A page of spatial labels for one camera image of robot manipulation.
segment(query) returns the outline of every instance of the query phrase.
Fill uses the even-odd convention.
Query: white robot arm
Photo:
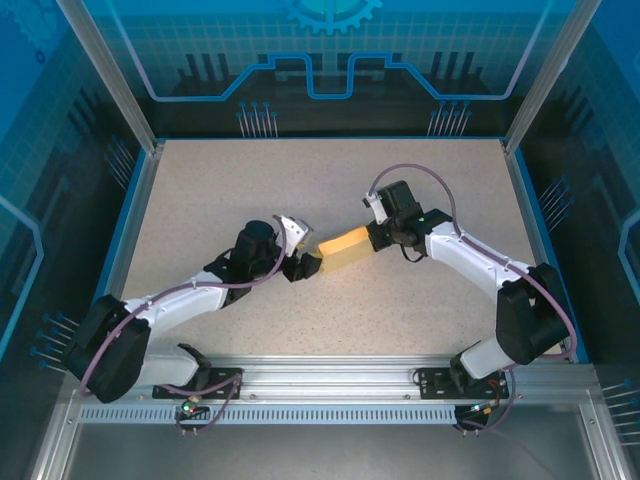
[[[170,384],[189,386],[189,390],[208,386],[204,356],[189,345],[157,350],[154,342],[198,315],[238,301],[275,269],[292,282],[314,275],[321,260],[306,253],[296,255],[312,229],[302,220],[278,219],[285,235],[276,234],[268,223],[251,221],[238,234],[233,248],[177,287],[126,301],[111,295],[98,299],[65,349],[63,364],[79,379],[91,369],[87,386],[105,403],[133,386]],[[133,319],[91,368],[110,332],[133,313]]]
[[[551,305],[521,275],[506,267],[516,267],[514,270],[533,277],[566,311],[559,275],[549,265],[534,268],[511,260],[457,229],[449,215],[439,210],[424,213],[404,181],[367,194],[365,204],[376,217],[367,226],[375,251],[393,244],[412,248],[420,258],[429,256],[449,265],[496,304],[495,333],[451,360],[451,380],[460,393],[498,370],[532,362],[569,335]]]

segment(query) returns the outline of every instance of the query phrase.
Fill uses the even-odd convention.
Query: glass panel
[[[502,135],[573,0],[89,0],[159,136]]]
[[[0,39],[0,470],[18,479],[140,147],[54,2],[0,1]]]
[[[604,0],[522,143],[587,352],[636,468],[640,4]]]

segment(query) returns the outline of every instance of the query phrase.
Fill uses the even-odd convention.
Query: metal bracket
[[[241,368],[212,368],[209,370],[209,381],[207,382],[207,385],[215,385],[216,383],[224,382],[227,378],[231,378],[232,376],[237,374],[242,375]],[[227,397],[229,397],[232,388],[233,383],[230,383],[229,385],[222,387],[220,390],[202,395],[202,398],[205,400],[226,400]],[[241,388],[242,384],[238,385],[238,388],[231,397],[232,400],[237,400],[240,398]],[[184,395],[170,392],[161,385],[156,385],[155,387],[153,387],[151,396],[156,400],[184,400]]]
[[[498,385],[496,390],[489,385],[493,380]],[[462,395],[451,379],[448,368],[419,368],[413,372],[413,383],[420,389],[422,400],[493,400],[498,396],[501,400],[509,398],[509,389],[503,372],[495,372],[485,380],[478,381]]]

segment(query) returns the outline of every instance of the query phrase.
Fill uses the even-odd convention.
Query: speckled tabletop
[[[463,228],[533,262],[498,140],[176,140],[160,160],[124,298],[187,280],[252,219],[302,218],[316,232],[312,243],[364,225],[372,219],[365,191],[399,162],[436,170],[454,192]],[[420,172],[393,172],[382,185],[400,179],[424,210],[450,211],[442,188]],[[389,248],[295,284],[278,275],[160,341],[208,354],[449,354],[494,327],[495,306],[468,280]]]

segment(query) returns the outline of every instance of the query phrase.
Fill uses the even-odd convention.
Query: sponge
[[[316,255],[322,257],[322,273],[329,273],[374,253],[366,227],[359,227],[333,240],[320,243]]]

